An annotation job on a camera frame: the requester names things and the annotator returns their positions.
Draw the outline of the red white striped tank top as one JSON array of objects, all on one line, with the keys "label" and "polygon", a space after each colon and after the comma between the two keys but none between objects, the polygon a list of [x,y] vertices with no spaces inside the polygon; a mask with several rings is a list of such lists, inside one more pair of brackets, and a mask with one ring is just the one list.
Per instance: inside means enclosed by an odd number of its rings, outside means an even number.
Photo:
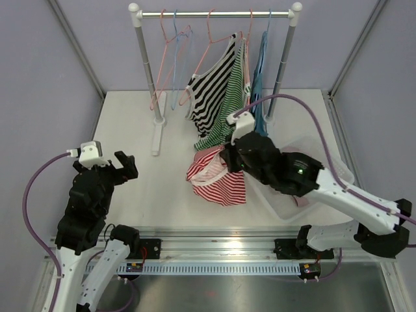
[{"label": "red white striped tank top", "polygon": [[187,170],[186,181],[195,195],[227,207],[246,203],[246,185],[242,172],[230,173],[220,153],[223,146],[198,151]]}]

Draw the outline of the green white striped tank top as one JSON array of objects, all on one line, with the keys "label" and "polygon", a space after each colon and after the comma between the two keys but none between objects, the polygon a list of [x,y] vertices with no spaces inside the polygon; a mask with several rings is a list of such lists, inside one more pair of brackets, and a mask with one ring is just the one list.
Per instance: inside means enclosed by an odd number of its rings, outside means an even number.
[{"label": "green white striped tank top", "polygon": [[214,146],[223,144],[226,138],[230,136],[234,130],[232,125],[229,125],[226,118],[243,109],[242,104],[242,89],[243,89],[243,73],[242,73],[242,49],[243,40],[241,40],[240,47],[236,52],[235,63],[231,70],[231,75],[227,84],[224,102],[220,106],[220,110],[216,118],[211,132],[204,138],[198,139],[194,144],[196,151],[205,150]]}]

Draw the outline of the mauve pink tank top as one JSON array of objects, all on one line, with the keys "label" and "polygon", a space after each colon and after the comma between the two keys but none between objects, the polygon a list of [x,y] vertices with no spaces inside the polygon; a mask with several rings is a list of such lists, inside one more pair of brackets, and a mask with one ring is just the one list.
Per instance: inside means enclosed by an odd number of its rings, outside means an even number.
[{"label": "mauve pink tank top", "polygon": [[308,207],[311,205],[311,202],[305,197],[293,196],[292,199],[296,206],[300,208]]}]

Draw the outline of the black white striped tank top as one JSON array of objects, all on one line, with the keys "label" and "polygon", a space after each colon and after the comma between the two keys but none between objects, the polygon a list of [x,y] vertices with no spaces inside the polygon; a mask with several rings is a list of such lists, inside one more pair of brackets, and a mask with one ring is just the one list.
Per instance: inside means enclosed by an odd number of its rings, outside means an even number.
[{"label": "black white striped tank top", "polygon": [[186,86],[190,104],[185,119],[192,121],[200,138],[206,137],[224,102],[226,88],[235,63],[237,34],[229,37],[223,55],[203,74],[193,74]]}]

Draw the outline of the pink wire hanger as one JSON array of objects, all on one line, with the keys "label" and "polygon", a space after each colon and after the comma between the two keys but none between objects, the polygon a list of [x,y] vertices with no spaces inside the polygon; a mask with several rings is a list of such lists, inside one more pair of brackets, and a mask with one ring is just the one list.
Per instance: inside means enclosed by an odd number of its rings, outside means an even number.
[{"label": "pink wire hanger", "polygon": [[[164,40],[164,48],[163,53],[159,65],[159,71],[157,72],[157,80],[155,85],[155,90],[151,92],[151,102],[150,102],[150,109],[152,111],[156,111],[156,106],[159,105],[159,99],[162,96],[162,93],[168,90],[172,91],[172,75],[173,75],[173,64],[174,64],[174,51],[176,46],[176,35],[173,26],[173,16],[172,15],[172,33],[169,33],[165,28],[165,20],[168,17],[166,9],[161,11],[161,15],[159,17],[160,26],[162,31],[162,37]],[[187,53],[183,53],[183,59],[187,58]]]},{"label": "pink wire hanger", "polygon": [[249,44],[250,44],[250,35],[252,31],[252,24],[254,19],[253,10],[250,9],[250,24],[248,32],[243,40],[243,49],[242,49],[242,73],[243,73],[243,89],[242,89],[242,104],[243,107],[246,107],[250,104],[251,96],[251,82],[250,82],[250,64],[249,64]]},{"label": "pink wire hanger", "polygon": [[212,9],[204,23],[196,23],[195,32],[191,34],[189,48],[185,53],[186,84],[193,75],[207,73],[220,60],[230,40],[236,42],[244,38],[244,31],[238,26],[228,27],[215,16]]}]

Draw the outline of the light blue wire hanger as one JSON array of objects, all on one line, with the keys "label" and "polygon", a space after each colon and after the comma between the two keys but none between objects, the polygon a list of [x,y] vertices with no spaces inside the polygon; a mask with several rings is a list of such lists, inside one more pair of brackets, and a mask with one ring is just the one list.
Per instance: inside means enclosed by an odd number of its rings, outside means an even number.
[{"label": "light blue wire hanger", "polygon": [[176,109],[179,87],[185,72],[185,61],[182,60],[183,53],[188,53],[188,48],[193,36],[193,30],[190,25],[187,25],[183,30],[178,31],[176,18],[177,10],[174,11],[173,16],[173,26],[175,31],[175,51],[172,75],[172,102],[170,104],[172,111]]}]

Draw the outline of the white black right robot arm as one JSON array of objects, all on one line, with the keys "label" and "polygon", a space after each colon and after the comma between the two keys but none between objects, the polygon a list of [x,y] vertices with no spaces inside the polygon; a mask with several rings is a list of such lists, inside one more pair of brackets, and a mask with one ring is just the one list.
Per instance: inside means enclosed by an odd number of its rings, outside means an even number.
[{"label": "white black right robot arm", "polygon": [[246,172],[282,195],[328,205],[351,220],[330,226],[302,226],[289,245],[296,259],[312,259],[334,248],[361,248],[395,258],[409,246],[403,226],[411,202],[386,201],[339,179],[318,160],[299,151],[280,151],[268,137],[251,132],[220,153],[231,173]]}]

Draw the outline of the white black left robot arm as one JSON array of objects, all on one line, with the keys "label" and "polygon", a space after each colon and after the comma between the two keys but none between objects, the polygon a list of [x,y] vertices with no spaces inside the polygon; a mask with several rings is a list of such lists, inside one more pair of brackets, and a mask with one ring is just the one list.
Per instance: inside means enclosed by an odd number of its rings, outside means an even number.
[{"label": "white black left robot arm", "polygon": [[99,157],[93,158],[91,167],[81,161],[73,163],[77,175],[55,239],[61,277],[57,279],[59,291],[54,311],[95,311],[120,263],[140,252],[138,230],[118,225],[99,261],[88,275],[85,274],[105,227],[115,187],[138,177],[133,156],[122,151],[114,155],[121,168],[115,168],[110,161]]}]

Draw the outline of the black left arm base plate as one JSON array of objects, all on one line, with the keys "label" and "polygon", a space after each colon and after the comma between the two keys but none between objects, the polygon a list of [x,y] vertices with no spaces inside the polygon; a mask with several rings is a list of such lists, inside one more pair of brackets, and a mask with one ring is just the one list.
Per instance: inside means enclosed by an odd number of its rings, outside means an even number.
[{"label": "black left arm base plate", "polygon": [[133,243],[133,248],[127,259],[160,259],[161,243],[161,239],[138,239]]}]

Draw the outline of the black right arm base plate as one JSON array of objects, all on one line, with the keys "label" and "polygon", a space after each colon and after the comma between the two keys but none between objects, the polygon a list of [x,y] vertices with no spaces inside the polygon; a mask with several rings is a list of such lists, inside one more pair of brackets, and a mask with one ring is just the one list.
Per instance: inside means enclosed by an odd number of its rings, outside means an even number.
[{"label": "black right arm base plate", "polygon": [[276,239],[274,241],[274,253],[278,259],[303,260],[303,259],[334,259],[333,250],[323,252],[310,248],[304,242],[298,242],[297,239]]}]

